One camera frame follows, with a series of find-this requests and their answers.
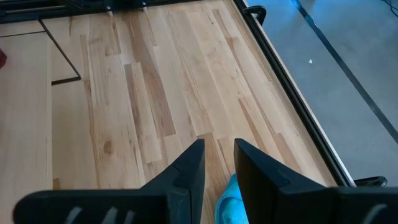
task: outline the gray concrete floor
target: gray concrete floor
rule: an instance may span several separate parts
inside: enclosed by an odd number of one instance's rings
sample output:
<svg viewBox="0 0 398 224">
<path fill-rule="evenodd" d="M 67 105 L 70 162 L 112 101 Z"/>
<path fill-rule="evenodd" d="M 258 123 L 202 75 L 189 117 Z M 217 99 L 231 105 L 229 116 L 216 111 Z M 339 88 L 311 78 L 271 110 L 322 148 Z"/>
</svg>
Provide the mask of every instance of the gray concrete floor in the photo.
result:
<svg viewBox="0 0 398 224">
<path fill-rule="evenodd" d="M 398 129 L 398 18 L 389 6 L 381 0 L 300 2 Z M 267 9 L 264 30 L 353 179 L 383 175 L 388 186 L 397 186 L 398 144 L 293 3 L 248 3 Z"/>
</svg>

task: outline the red object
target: red object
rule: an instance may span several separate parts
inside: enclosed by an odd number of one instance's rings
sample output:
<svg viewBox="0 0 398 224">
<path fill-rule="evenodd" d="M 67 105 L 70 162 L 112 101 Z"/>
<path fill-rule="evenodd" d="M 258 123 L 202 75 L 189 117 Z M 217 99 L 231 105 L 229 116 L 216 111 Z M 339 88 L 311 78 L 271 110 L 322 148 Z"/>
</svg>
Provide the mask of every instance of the red object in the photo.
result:
<svg viewBox="0 0 398 224">
<path fill-rule="evenodd" d="M 0 49 L 0 68 L 6 63 L 7 56 Z"/>
</svg>

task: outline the wood knot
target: wood knot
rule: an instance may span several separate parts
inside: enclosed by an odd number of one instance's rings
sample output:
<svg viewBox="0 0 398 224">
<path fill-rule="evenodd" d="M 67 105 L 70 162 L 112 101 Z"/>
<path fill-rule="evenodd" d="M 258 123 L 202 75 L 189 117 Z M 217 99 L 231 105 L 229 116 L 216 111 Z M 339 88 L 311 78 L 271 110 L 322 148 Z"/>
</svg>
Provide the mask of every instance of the wood knot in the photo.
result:
<svg viewBox="0 0 398 224">
<path fill-rule="evenodd" d="M 111 141 L 106 141 L 104 144 L 104 152 L 105 154 L 112 154 L 112 142 Z"/>
</svg>

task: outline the light wood flooring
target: light wood flooring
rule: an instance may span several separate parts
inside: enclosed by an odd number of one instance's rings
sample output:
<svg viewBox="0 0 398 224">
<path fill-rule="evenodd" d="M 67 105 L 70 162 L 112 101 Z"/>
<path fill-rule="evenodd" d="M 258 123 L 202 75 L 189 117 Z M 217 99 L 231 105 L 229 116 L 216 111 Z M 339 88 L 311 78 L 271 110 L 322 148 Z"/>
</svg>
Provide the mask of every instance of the light wood flooring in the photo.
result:
<svg viewBox="0 0 398 224">
<path fill-rule="evenodd" d="M 50 86 L 76 74 L 45 33 L 0 37 L 8 55 L 0 69 L 0 223 L 36 190 L 139 188 L 197 138 L 206 141 L 202 223 L 214 223 L 234 173 L 234 138 L 335 185 L 231 1 L 44 24 L 83 80 Z M 6 26 L 0 32 L 12 35 L 26 25 Z"/>
</svg>

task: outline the metal bracket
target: metal bracket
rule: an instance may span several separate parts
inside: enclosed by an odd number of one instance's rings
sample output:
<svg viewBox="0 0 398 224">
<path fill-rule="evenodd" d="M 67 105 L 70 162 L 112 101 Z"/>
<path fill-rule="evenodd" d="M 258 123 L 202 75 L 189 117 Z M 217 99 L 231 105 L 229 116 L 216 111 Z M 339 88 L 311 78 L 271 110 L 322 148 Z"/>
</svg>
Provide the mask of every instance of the metal bracket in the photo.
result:
<svg viewBox="0 0 398 224">
<path fill-rule="evenodd" d="M 256 19 L 259 21 L 260 25 L 264 23 L 266 18 L 267 9 L 264 6 L 250 6 L 242 10 L 245 15 L 257 14 Z"/>
<path fill-rule="evenodd" d="M 357 187 L 385 187 L 387 185 L 387 179 L 382 176 L 358 179 L 354 182 Z"/>
</svg>

